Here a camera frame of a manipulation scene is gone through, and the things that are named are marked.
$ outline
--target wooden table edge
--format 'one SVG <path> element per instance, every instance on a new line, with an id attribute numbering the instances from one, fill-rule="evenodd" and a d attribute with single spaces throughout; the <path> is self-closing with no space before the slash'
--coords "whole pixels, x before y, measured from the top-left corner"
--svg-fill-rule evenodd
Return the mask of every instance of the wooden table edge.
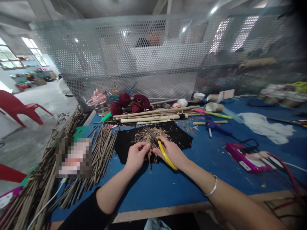
<path id="1" fill-rule="evenodd" d="M 304 189 L 300 189 L 300 194 L 301 196 L 307 196 L 307 191 Z M 255 194 L 249 197 L 256 202 L 264 202 L 271 200 L 293 198 L 294 195 L 289 190 L 283 190 L 279 192 Z M 172 207 L 122 212 L 117 214 L 113 223 L 176 215 L 176 214 L 195 212 L 195 211 L 205 211 L 210 209 L 211 207 L 212 207 L 211 203 L 209 201 L 206 201 L 206 202 L 185 204 L 185 205 L 172 206 Z M 57 230 L 63 222 L 64 221 L 52 222 L 50 230 Z"/>

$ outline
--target ceiling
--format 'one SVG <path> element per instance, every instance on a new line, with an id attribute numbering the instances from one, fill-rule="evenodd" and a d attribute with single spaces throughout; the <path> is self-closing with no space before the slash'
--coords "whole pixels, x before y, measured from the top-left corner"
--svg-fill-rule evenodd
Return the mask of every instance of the ceiling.
<path id="1" fill-rule="evenodd" d="M 152 14 L 157 0 L 67 0 L 86 18 Z"/>
<path id="2" fill-rule="evenodd" d="M 173 0 L 170 13 L 201 12 L 205 15 L 216 6 L 228 10 L 243 5 L 254 7 L 263 1 L 269 1 L 271 5 L 290 2 L 290 0 Z M 167 0 L 0 0 L 0 25 L 9 34 L 22 34 L 27 32 L 25 28 L 29 28 L 28 23 L 33 21 L 151 15 L 155 6 L 161 2 L 164 2 L 164 7 L 161 7 L 159 13 L 164 14 L 168 5 Z"/>

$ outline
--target light fixture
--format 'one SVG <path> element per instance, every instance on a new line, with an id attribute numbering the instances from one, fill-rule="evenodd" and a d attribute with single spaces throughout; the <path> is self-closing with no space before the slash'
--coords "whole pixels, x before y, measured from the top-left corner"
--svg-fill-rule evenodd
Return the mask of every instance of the light fixture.
<path id="1" fill-rule="evenodd" d="M 214 13 L 217 10 L 217 6 L 211 10 L 211 13 Z"/>

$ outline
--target blurred label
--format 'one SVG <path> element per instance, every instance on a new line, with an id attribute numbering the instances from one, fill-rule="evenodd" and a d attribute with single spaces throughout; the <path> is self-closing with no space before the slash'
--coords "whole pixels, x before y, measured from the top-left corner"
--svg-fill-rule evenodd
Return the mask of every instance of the blurred label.
<path id="1" fill-rule="evenodd" d="M 57 178 L 91 178 L 91 138 L 56 141 Z"/>

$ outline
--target yarn ball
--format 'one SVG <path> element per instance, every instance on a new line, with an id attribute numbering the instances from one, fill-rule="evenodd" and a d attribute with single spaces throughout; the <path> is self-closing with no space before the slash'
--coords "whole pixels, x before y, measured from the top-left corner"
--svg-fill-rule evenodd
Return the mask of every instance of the yarn ball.
<path id="1" fill-rule="evenodd" d="M 187 100 L 184 98 L 179 99 L 177 103 L 181 104 L 181 107 L 186 107 L 188 105 Z"/>
<path id="2" fill-rule="evenodd" d="M 131 109 L 132 113 L 145 112 L 146 109 L 152 110 L 148 98 L 140 94 L 136 94 L 133 96 L 133 103 Z"/>
<path id="3" fill-rule="evenodd" d="M 121 104 L 119 104 L 118 102 L 112 103 L 111 108 L 110 108 L 110 112 L 111 112 L 112 116 L 121 115 L 122 114 Z"/>
<path id="4" fill-rule="evenodd" d="M 167 103 L 164 103 L 164 104 L 163 104 L 163 108 L 165 108 L 165 109 L 170 109 L 171 106 L 170 106 L 169 104 L 167 104 Z"/>
<path id="5" fill-rule="evenodd" d="M 127 107 L 130 104 L 131 98 L 127 93 L 121 93 L 119 96 L 119 103 L 122 107 Z"/>

